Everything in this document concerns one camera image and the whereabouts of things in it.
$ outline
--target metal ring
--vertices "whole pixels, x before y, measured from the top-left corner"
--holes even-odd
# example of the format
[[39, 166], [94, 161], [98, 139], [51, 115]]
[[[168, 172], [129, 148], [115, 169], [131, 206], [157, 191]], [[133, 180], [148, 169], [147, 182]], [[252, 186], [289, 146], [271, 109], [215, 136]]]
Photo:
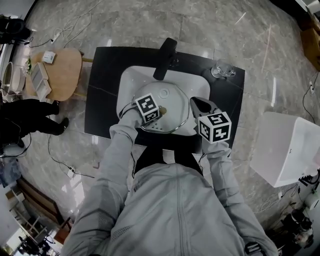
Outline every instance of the metal ring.
[[[185, 119], [181, 124], [179, 124], [176, 128], [174, 128], [174, 129], [172, 129], [172, 130], [170, 130], [170, 131], [150, 130], [150, 129], [145, 128], [143, 125], [141, 125], [140, 128], [141, 128], [143, 131], [148, 132], [148, 133], [154, 133], [154, 134], [172, 134], [173, 132], [175, 132], [176, 130], [178, 130], [181, 126], [183, 126], [183, 125], [188, 121], [188, 119], [189, 119], [189, 114], [190, 114], [190, 100], [188, 99], [188, 96], [185, 94], [185, 92], [184, 92], [178, 85], [176, 85], [176, 84], [174, 84], [174, 83], [171, 83], [171, 84], [174, 85], [174, 86], [176, 86], [176, 87], [184, 94], [185, 98], [186, 98], [187, 101], [188, 101], [188, 114], [187, 114], [187, 116], [186, 116], [186, 119]], [[136, 96], [137, 92], [138, 92], [139, 90], [141, 90], [143, 87], [141, 87], [140, 89], [138, 89], [138, 90], [135, 92], [135, 94], [134, 94], [133, 97], [132, 97], [132, 101], [135, 99], [135, 96]]]

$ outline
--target white box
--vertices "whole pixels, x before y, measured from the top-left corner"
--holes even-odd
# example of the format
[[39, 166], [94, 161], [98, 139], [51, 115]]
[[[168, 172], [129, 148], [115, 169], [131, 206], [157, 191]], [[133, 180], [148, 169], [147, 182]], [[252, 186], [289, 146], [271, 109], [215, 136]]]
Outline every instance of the white box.
[[45, 63], [52, 64], [54, 62], [56, 54], [53, 51], [45, 51], [42, 56], [42, 61]]
[[230, 139], [231, 120], [227, 112], [209, 114], [198, 118], [199, 134], [210, 144]]
[[250, 167], [274, 188], [315, 176], [320, 127], [301, 117], [263, 113]]

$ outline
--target glass cup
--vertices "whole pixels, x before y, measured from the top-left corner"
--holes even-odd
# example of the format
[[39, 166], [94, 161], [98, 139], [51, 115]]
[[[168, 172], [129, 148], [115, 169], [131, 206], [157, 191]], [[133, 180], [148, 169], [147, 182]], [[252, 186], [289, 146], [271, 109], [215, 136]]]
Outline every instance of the glass cup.
[[227, 60], [225, 58], [220, 58], [211, 68], [211, 74], [215, 78], [226, 78], [235, 76], [236, 72], [234, 71], [234, 67], [231, 64], [227, 63]]

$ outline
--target black countertop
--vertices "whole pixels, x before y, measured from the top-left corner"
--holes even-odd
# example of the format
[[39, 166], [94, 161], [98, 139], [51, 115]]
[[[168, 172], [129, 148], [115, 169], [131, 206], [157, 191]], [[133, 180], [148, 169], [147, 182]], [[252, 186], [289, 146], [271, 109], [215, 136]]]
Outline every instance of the black countertop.
[[[110, 138], [110, 127], [119, 121], [116, 107], [123, 71], [131, 66], [155, 68], [157, 52], [157, 49], [136, 47], [98, 47], [96, 49], [87, 91], [84, 132]], [[230, 139], [227, 142], [231, 148], [240, 116], [245, 71], [235, 67], [235, 76], [216, 79], [211, 75], [215, 60], [182, 52], [177, 52], [176, 56], [178, 63], [169, 69], [205, 78], [210, 85], [209, 100], [229, 115], [232, 126]], [[183, 147], [193, 153], [201, 152], [201, 138], [198, 135], [156, 134], [139, 128], [135, 143], [159, 146], [167, 150]]]

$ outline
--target cable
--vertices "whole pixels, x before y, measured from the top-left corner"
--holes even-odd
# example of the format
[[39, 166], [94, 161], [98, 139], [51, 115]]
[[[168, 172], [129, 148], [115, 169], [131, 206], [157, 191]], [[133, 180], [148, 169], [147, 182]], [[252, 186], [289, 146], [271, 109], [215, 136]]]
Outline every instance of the cable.
[[121, 109], [121, 111], [119, 112], [119, 114], [117, 114], [119, 120], [124, 116], [125, 113], [127, 113], [129, 110], [132, 109], [132, 108], [128, 108], [125, 112], [123, 112], [127, 106], [129, 106], [130, 104], [133, 104], [133, 103], [135, 103], [135, 102], [134, 102], [134, 101], [131, 101], [131, 102], [129, 102], [127, 105], [125, 105], [125, 106]]
[[290, 195], [290, 197], [292, 198], [292, 197], [297, 193], [297, 191], [298, 191], [298, 193], [299, 193], [299, 188], [300, 188], [300, 187], [298, 186], [298, 184], [294, 185], [293, 187], [291, 187], [291, 188], [289, 188], [287, 191], [285, 191], [284, 194], [283, 194], [278, 200], [276, 200], [276, 201], [274, 201], [274, 202], [272, 202], [272, 203], [271, 203], [271, 201], [270, 201], [270, 197], [279, 196], [279, 193], [281, 192], [281, 190], [280, 190], [277, 194], [272, 194], [272, 195], [270, 195], [270, 196], [266, 199], [266, 201], [261, 205], [260, 211], [254, 212], [254, 214], [259, 214], [259, 213], [261, 213], [261, 212], [264, 212], [264, 211], [266, 211], [266, 210], [271, 209], [272, 207], [275, 206], [276, 203], [278, 203], [278, 202], [280, 202], [280, 201], [282, 200], [282, 198], [285, 196], [285, 194], [286, 194], [288, 191], [294, 189], [294, 191], [293, 191], [293, 192], [291, 193], [291, 195]]
[[315, 87], [316, 87], [316, 81], [317, 81], [318, 75], [319, 75], [319, 71], [316, 73], [316, 77], [315, 77], [314, 83], [313, 83], [313, 89], [315, 89]]
[[199, 161], [198, 161], [198, 165], [201, 169], [202, 174], [204, 173], [204, 168], [202, 167], [200, 161], [202, 160], [202, 158], [204, 158], [207, 154], [205, 154], [205, 152], [202, 150], [202, 156], [200, 157]]
[[[56, 29], [54, 30], [54, 32], [53, 32], [53, 34], [54, 34], [54, 35], [53, 35], [53, 38], [56, 37], [56, 35], [57, 35], [57, 34], [56, 34], [56, 31], [57, 31], [57, 30], [60, 31], [60, 33], [61, 33], [61, 35], [62, 35], [62, 37], [63, 37], [64, 39], [68, 38], [68, 37], [71, 35], [71, 33], [73, 32], [73, 30], [75, 29], [75, 26], [77, 25], [79, 19], [80, 19], [81, 17], [85, 16], [85, 15], [89, 15], [89, 17], [90, 17], [89, 23], [88, 23], [83, 29], [81, 29], [74, 37], [72, 37], [69, 41], [67, 41], [67, 42], [65, 43], [65, 45], [63, 46], [63, 48], [65, 48], [65, 47], [67, 46], [67, 44], [69, 44], [73, 39], [75, 39], [77, 36], [79, 36], [80, 33], [82, 33], [82, 31], [84, 31], [84, 30], [91, 24], [91, 20], [92, 20], [92, 13], [91, 13], [91, 11], [92, 11], [98, 4], [100, 4], [102, 1], [104, 1], [104, 0], [100, 0], [95, 6], [93, 6], [93, 7], [92, 7], [90, 10], [88, 10], [86, 13], [81, 14], [81, 15], [79, 15], [79, 16], [75, 16], [75, 17], [69, 19], [69, 20], [65, 23], [63, 29], [61, 29], [61, 28], [56, 28]], [[70, 26], [66, 27], [72, 20], [75, 20], [74, 25], [70, 25]], [[65, 36], [65, 35], [64, 35], [64, 31], [70, 31], [70, 33], [69, 33], [67, 36]]]
[[2, 89], [2, 90], [5, 91], [7, 94], [9, 94], [8, 91], [5, 90], [5, 88], [2, 88], [2, 87], [0, 86], [0, 89]]
[[311, 114], [311, 113], [306, 109], [306, 107], [305, 107], [305, 96], [306, 96], [306, 95], [307, 95], [307, 93], [309, 92], [310, 88], [311, 88], [311, 86], [308, 88], [308, 90], [306, 90], [305, 94], [303, 95], [303, 98], [302, 98], [302, 105], [303, 105], [304, 110], [305, 110], [305, 111], [307, 111], [307, 113], [311, 116], [312, 121], [313, 121], [313, 123], [315, 124], [316, 122], [315, 122], [314, 117], [312, 116], [312, 114]]
[[30, 147], [31, 141], [32, 141], [32, 137], [31, 137], [31, 133], [30, 133], [30, 132], [29, 132], [29, 135], [30, 135], [30, 143], [29, 143], [29, 145], [22, 151], [22, 153], [17, 154], [17, 155], [4, 155], [4, 156], [0, 156], [0, 158], [17, 158], [17, 157], [21, 156], [23, 153], [25, 153], [25, 152], [28, 150], [28, 148]]
[[50, 38], [48, 41], [42, 43], [42, 44], [39, 44], [39, 45], [35, 45], [35, 46], [30, 46], [30, 43], [34, 40], [34, 37], [32, 36], [29, 40], [29, 42], [25, 42], [24, 45], [29, 45], [29, 48], [35, 48], [35, 47], [39, 47], [39, 46], [43, 46], [45, 45], [46, 43], [48, 43], [49, 41], [53, 42], [53, 40]]
[[132, 168], [132, 173], [131, 176], [132, 178], [135, 178], [135, 169], [136, 169], [136, 160], [134, 158], [134, 155], [132, 154], [132, 152], [130, 152], [132, 160], [133, 160], [133, 168]]
[[74, 174], [76, 174], [76, 175], [82, 175], [82, 176], [86, 176], [86, 177], [93, 178], [93, 179], [95, 178], [95, 177], [93, 177], [93, 176], [91, 176], [91, 175], [77, 173], [77, 172], [75, 172], [74, 168], [66, 165], [64, 162], [61, 162], [61, 161], [58, 161], [58, 160], [54, 159], [53, 156], [51, 155], [51, 152], [50, 152], [50, 150], [51, 150], [51, 149], [50, 149], [50, 138], [51, 138], [51, 136], [52, 136], [52, 134], [50, 134], [49, 139], [48, 139], [48, 152], [49, 152], [49, 155], [50, 155], [50, 157], [52, 158], [53, 161], [55, 161], [55, 162], [58, 163], [59, 165], [60, 165], [60, 164], [64, 165], [65, 167], [67, 167], [69, 170], [71, 170], [71, 171], [72, 171]]
[[48, 152], [49, 152], [50, 157], [51, 157], [52, 160], [55, 161], [56, 163], [62, 164], [62, 165], [64, 165], [65, 167], [67, 167], [69, 170], [72, 170], [72, 168], [71, 168], [70, 166], [66, 165], [64, 162], [60, 162], [60, 161], [58, 161], [58, 160], [55, 160], [55, 159], [53, 158], [53, 156], [51, 155], [51, 152], [50, 152], [50, 150], [51, 150], [51, 149], [50, 149], [50, 139], [51, 139], [51, 136], [52, 136], [52, 134], [50, 134], [49, 139], [48, 139]]
[[281, 198], [283, 198], [284, 196], [285, 196], [285, 194], [288, 192], [288, 191], [290, 191], [290, 190], [292, 190], [293, 188], [295, 188], [294, 190], [293, 190], [293, 192], [291, 193], [291, 198], [297, 193], [297, 190], [298, 190], [298, 184], [295, 184], [293, 187], [291, 187], [291, 188], [289, 188], [286, 192], [284, 192], [284, 194], [281, 196]]
[[17, 125], [15, 122], [13, 122], [12, 120], [10, 120], [10, 119], [8, 119], [8, 118], [6, 118], [6, 117], [5, 117], [4, 119], [9, 120], [11, 123], [13, 123], [14, 125], [16, 125], [16, 126], [19, 127], [19, 135], [18, 135], [18, 140], [17, 140], [17, 143], [16, 143], [16, 144], [13, 144], [13, 145], [12, 145], [12, 144], [7, 144], [7, 145], [1, 147], [0, 150], [2, 150], [3, 148], [5, 148], [5, 147], [7, 147], [7, 146], [16, 146], [16, 145], [18, 145], [18, 144], [19, 144], [19, 141], [20, 141], [20, 134], [21, 134], [21, 127], [20, 127], [19, 125]]
[[82, 175], [82, 176], [86, 176], [86, 177], [89, 177], [89, 178], [95, 178], [95, 177], [93, 177], [93, 176], [91, 176], [91, 175], [87, 175], [87, 174], [81, 174], [81, 173], [77, 173], [77, 172], [75, 172], [73, 169], [71, 170], [74, 174], [77, 174], [77, 175]]
[[[314, 83], [313, 83], [313, 89], [315, 89], [315, 87], [316, 87], [316, 81], [317, 81], [318, 75], [319, 75], [319, 71], [316, 73], [316, 77], [315, 77], [315, 80], [314, 80]], [[312, 121], [313, 121], [313, 123], [315, 124], [316, 122], [315, 122], [314, 117], [312, 116], [312, 114], [311, 114], [311, 113], [306, 109], [306, 107], [305, 107], [305, 97], [306, 97], [307, 93], [309, 92], [311, 86], [312, 86], [312, 85], [309, 86], [308, 90], [306, 90], [305, 94], [303, 95], [302, 105], [303, 105], [304, 110], [311, 116]]]
[[264, 211], [266, 211], [266, 210], [271, 209], [276, 203], [278, 203], [278, 202], [281, 201], [281, 199], [282, 199], [282, 198], [280, 198], [280, 199], [278, 199], [278, 200], [276, 200], [276, 201], [274, 201], [274, 202], [271, 203], [270, 197], [273, 197], [273, 196], [278, 196], [278, 194], [272, 194], [272, 195], [270, 195], [270, 196], [266, 199], [266, 201], [261, 205], [260, 211], [254, 212], [254, 214], [258, 214], [258, 213], [261, 213], [261, 212], [264, 212]]

